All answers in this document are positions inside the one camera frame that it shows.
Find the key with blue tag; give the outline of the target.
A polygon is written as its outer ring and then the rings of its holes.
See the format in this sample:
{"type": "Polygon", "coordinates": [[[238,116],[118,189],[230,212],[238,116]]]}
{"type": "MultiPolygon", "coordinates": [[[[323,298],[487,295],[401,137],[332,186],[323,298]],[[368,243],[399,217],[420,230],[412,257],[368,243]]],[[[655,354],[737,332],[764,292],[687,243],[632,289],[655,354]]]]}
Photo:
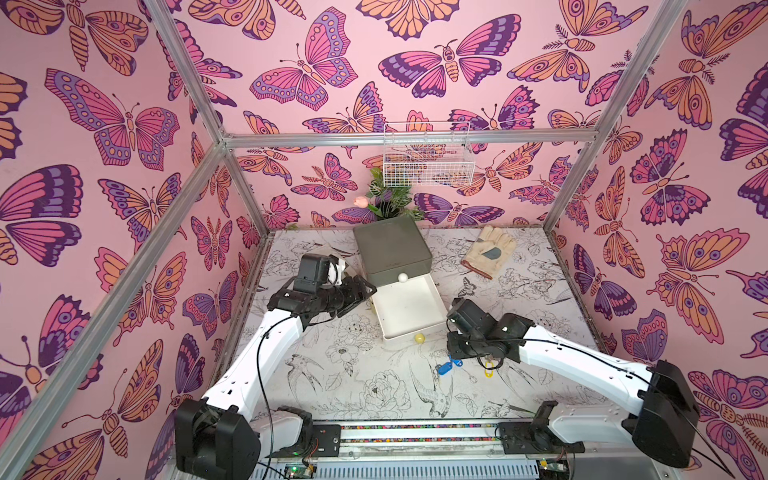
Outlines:
{"type": "Polygon", "coordinates": [[[439,364],[436,366],[435,371],[439,376],[446,375],[453,369],[454,363],[452,360],[449,360],[443,364],[439,364]]]}

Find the grey three-drawer storage box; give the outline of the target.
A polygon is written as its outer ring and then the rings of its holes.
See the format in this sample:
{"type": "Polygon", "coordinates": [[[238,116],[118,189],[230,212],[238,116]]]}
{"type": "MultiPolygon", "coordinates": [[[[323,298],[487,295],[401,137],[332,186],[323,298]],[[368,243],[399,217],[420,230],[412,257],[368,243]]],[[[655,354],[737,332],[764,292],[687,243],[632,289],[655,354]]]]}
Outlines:
{"type": "Polygon", "coordinates": [[[377,292],[373,310],[384,341],[406,345],[442,325],[447,309],[431,276],[432,253],[407,216],[353,228],[362,270],[377,292]]]}

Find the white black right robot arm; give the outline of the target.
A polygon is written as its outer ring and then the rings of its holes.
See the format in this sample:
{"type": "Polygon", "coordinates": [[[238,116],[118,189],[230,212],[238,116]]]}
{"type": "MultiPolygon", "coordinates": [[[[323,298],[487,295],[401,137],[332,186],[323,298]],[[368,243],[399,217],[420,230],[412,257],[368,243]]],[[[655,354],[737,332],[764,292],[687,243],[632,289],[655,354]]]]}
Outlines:
{"type": "Polygon", "coordinates": [[[510,360],[563,376],[606,397],[618,409],[598,418],[571,407],[543,407],[548,431],[561,442],[632,443],[663,465],[690,463],[700,409],[682,371],[613,357],[556,335],[523,316],[495,319],[472,300],[457,298],[446,315],[447,348],[454,359],[510,360]]]}

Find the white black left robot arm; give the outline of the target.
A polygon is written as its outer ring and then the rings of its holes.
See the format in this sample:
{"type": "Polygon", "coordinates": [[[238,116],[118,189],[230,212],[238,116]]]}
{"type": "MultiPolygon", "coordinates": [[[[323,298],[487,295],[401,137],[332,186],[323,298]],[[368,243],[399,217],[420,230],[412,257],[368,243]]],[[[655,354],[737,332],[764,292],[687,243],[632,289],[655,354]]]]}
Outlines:
{"type": "Polygon", "coordinates": [[[340,318],[377,289],[361,276],[324,285],[289,280],[270,298],[248,346],[199,400],[185,400],[176,412],[175,461],[179,471],[202,479],[248,479],[259,463],[275,456],[303,457],[313,451],[311,414],[269,406],[266,386],[289,348],[317,316],[340,318]],[[258,406],[265,423],[252,425],[258,406]]]}

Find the key with yellow tag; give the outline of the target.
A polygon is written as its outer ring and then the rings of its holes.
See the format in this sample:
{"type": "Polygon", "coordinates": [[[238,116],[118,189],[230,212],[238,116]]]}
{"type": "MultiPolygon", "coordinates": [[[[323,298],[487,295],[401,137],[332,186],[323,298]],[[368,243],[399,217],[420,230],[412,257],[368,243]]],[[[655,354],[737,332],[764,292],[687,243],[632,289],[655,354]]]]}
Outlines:
{"type": "Polygon", "coordinates": [[[482,360],[481,365],[483,366],[484,375],[487,378],[492,378],[494,376],[494,364],[491,361],[482,360]]]}

